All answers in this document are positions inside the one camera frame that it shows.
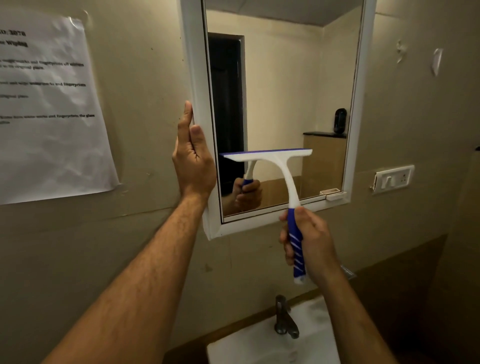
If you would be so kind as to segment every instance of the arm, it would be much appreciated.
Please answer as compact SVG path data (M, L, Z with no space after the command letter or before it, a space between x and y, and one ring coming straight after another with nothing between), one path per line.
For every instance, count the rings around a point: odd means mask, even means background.
M173 161L181 201L149 244L84 313L44 363L161 363L215 164L185 104Z
M259 180L254 180L242 187L243 178L233 183L232 193L222 197L223 216L255 210L262 203L262 187Z
M287 214L280 217L286 221ZM396 364L382 336L343 274L327 223L298 207L295 220L302 232L303 256L308 274L327 304L342 364ZM280 234L285 258L293 265L293 249L285 227Z

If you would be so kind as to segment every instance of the black countertop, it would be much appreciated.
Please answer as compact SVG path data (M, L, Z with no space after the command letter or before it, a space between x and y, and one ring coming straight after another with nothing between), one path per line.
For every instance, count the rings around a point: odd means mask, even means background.
M346 139L346 134L336 134L336 133L327 133L327 132L304 132L303 135L315 135L315 136L326 136L329 138L342 138Z

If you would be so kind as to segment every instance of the white paper sheet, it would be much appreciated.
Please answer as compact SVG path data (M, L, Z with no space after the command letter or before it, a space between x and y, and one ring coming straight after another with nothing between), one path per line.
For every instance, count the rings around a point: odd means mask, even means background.
M118 184L82 23L0 7L0 204Z

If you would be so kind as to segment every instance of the black speaker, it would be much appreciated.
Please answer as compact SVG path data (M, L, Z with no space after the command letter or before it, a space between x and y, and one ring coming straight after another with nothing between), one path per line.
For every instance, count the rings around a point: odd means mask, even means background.
M343 134L345 131L345 125L347 124L347 110L338 109L335 111L335 123L333 125L333 131L335 134Z

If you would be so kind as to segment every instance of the person's left hand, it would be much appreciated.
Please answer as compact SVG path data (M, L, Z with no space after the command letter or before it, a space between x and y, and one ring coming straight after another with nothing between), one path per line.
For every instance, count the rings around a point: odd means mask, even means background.
M198 196L206 203L216 184L215 162L208 151L202 128L190 126L192 116L192 104L186 101L172 159L182 198Z
M232 194L235 196L234 205L240 211L255 210L262 203L262 187L259 180L253 180L242 187L243 178L237 178L233 183Z

